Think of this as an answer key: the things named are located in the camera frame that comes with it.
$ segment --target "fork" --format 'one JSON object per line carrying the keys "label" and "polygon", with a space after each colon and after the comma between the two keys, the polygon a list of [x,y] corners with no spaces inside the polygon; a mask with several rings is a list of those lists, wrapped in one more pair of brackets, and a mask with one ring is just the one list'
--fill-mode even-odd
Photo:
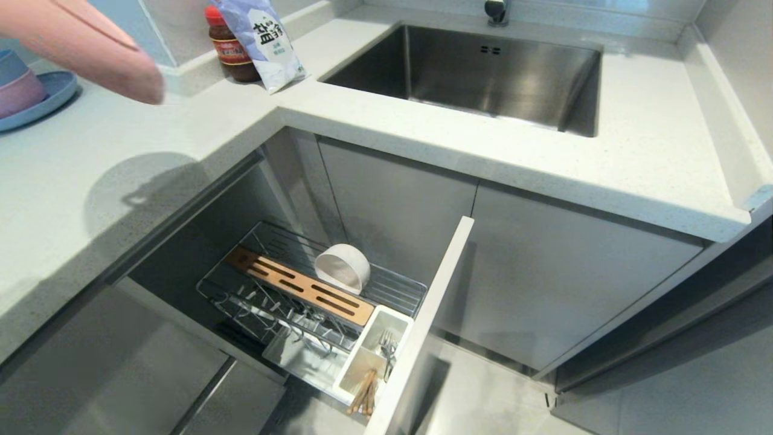
{"label": "fork", "polygon": [[392,374],[392,359],[394,358],[394,352],[397,347],[394,343],[392,331],[386,329],[381,333],[379,336],[379,347],[381,348],[381,353],[384,355],[384,358],[387,359],[386,368],[384,369],[384,382],[388,382],[389,377]]}

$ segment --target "chopsticks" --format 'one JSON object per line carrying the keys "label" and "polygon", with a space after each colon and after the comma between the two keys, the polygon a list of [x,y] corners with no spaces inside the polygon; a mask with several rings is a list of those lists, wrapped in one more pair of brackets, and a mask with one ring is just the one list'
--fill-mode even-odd
{"label": "chopsticks", "polygon": [[360,407],[362,407],[363,415],[370,418],[373,415],[373,401],[376,397],[376,388],[378,386],[378,376],[376,376],[376,369],[371,368],[363,377],[363,382],[359,385],[359,391],[354,396],[352,405],[346,410],[348,415],[352,415]]}

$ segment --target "quartz countertop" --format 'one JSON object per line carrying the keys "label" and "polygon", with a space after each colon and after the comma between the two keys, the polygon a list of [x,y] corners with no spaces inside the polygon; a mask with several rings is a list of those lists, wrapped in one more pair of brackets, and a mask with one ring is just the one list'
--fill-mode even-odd
{"label": "quartz countertop", "polygon": [[[598,136],[318,81],[400,23],[602,51]],[[728,241],[750,224],[732,204],[673,44],[521,22],[494,29],[478,17],[362,6],[294,46],[312,75],[274,95],[222,80],[153,107],[81,80],[80,96],[60,113],[0,134],[0,361],[285,126],[710,241]]]}

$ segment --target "red lid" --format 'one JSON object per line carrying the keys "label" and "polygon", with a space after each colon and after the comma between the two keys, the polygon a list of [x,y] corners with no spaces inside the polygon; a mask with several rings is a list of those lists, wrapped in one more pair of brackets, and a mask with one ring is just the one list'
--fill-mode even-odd
{"label": "red lid", "polygon": [[220,11],[217,10],[217,7],[215,7],[215,5],[209,5],[206,8],[204,8],[204,17],[206,17],[206,21],[209,23],[210,26],[226,25],[226,21],[223,19],[223,16],[220,14]]}

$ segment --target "kitchen sink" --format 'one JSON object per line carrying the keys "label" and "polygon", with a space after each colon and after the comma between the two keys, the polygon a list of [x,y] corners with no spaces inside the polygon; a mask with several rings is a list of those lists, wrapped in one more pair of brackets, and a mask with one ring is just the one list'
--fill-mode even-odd
{"label": "kitchen sink", "polygon": [[595,50],[401,26],[322,81],[593,137]]}

